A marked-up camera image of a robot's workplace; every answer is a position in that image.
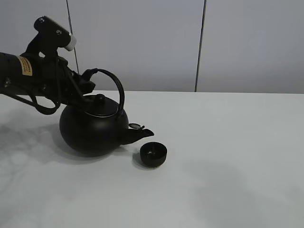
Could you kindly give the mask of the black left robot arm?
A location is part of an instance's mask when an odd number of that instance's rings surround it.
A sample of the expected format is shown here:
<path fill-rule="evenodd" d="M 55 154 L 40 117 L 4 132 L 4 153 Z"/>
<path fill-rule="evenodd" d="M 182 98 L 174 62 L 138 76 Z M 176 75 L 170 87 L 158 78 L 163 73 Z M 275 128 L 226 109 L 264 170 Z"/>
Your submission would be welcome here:
<path fill-rule="evenodd" d="M 62 57 L 0 54 L 0 88 L 16 95 L 43 96 L 56 104 L 78 104 L 95 84 L 68 67 Z"/>

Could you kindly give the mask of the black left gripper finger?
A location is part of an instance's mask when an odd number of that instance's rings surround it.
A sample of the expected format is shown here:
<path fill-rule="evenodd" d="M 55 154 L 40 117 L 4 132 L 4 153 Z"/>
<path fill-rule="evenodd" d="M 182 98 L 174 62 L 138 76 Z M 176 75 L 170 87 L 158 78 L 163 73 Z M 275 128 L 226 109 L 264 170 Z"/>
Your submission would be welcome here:
<path fill-rule="evenodd" d="M 89 107 L 93 101 L 89 98 L 85 98 L 81 91 L 72 88 L 69 92 L 70 95 L 68 96 L 68 104 L 77 106 L 77 107 Z"/>
<path fill-rule="evenodd" d="M 95 68 L 87 69 L 82 75 L 74 74 L 73 80 L 82 94 L 88 94 L 94 90 L 95 83 L 91 81 L 93 74 L 95 74 Z"/>

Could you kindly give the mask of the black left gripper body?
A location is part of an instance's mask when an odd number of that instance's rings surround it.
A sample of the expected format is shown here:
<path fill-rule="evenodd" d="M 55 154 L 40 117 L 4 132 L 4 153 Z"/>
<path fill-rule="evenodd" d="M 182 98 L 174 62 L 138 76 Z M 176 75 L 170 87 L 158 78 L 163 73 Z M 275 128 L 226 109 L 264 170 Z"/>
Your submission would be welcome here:
<path fill-rule="evenodd" d="M 78 73 L 58 55 L 33 55 L 33 73 L 39 81 L 39 94 L 56 105 L 78 105 Z"/>

